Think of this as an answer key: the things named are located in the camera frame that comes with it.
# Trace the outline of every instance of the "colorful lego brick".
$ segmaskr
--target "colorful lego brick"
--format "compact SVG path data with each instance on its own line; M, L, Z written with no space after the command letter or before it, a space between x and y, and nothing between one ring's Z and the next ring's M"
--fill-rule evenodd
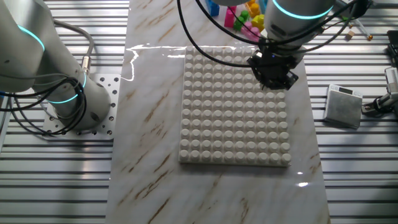
M230 6L229 8L231 8L232 11L233 11L234 13L236 13L236 6Z
M261 14L265 14L267 9L267 0L259 0L259 5L260 5Z
M260 14L260 6L257 3L252 3L252 1L249 1L244 3L244 5L246 6L251 18L254 18L256 15Z
M253 27L251 22L245 22L241 29L243 35L245 35L249 40L259 41L260 32L257 27Z
M257 27L260 32L264 29L264 15L255 16L255 18L251 21L253 27Z
M244 19L243 17L239 16L234 23L234 30L241 31L243 24L244 24Z
M224 27L233 28L234 20L235 20L234 14L232 13L231 10L227 9L225 14Z
M214 3L212 0L206 0L207 9L209 10L210 16L218 16L220 13L220 6Z
M243 19L244 19L244 21L246 22L246 21L248 21L249 20L249 12L247 12L246 10L243 10L242 12L241 12L241 15L240 15Z

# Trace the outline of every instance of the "small gray box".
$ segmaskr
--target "small gray box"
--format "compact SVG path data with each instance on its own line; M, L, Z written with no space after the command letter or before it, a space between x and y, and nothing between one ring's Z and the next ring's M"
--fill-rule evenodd
M361 123L362 94L331 84L326 101L325 121L358 129Z

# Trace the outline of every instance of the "pink lego brick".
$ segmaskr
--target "pink lego brick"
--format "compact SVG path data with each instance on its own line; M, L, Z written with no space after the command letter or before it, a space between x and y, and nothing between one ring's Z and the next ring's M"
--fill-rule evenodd
M234 14L232 13L231 10L227 9L226 14L225 14L225 20L224 20L224 27L234 27Z
M245 22L244 25L247 27L242 27L241 32L245 35L249 40L259 41L260 30L257 27L253 27L251 22Z

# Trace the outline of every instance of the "robotic end effector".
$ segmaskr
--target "robotic end effector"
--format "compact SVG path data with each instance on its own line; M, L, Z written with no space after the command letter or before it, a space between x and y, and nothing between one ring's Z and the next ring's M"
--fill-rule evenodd
M398 115L398 70L391 67L384 71L387 80L387 94L377 97L372 103L362 105L362 114L378 117L395 111Z

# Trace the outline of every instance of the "blue lego brick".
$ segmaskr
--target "blue lego brick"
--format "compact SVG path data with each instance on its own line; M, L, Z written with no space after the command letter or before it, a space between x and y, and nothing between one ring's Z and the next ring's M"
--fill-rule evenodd
M207 9L209 10L210 16L218 16L220 13L220 6L214 3L212 0L206 0Z

